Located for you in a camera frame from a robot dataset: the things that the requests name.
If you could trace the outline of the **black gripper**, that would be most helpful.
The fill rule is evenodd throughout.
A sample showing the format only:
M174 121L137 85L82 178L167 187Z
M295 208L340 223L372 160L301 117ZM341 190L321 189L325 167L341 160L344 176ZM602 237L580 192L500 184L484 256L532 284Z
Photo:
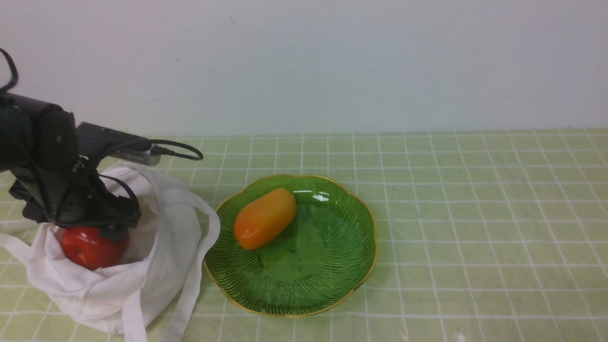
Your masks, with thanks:
M22 216L36 223L101 228L99 236L123 243L141 218L139 201L123 181L107 177L127 193L114 195L82 161L48 171L24 157L9 157L9 172L15 177L9 194L24 202Z

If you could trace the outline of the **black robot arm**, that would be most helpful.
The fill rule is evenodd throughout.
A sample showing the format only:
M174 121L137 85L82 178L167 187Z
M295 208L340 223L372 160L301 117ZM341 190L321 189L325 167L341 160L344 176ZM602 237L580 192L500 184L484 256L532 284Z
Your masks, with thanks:
M123 241L141 218L134 192L114 195L98 173L100 148L82 152L75 117L56 104L20 95L1 97L1 171L15 182L9 193L25 202L22 214L61 228L92 227Z

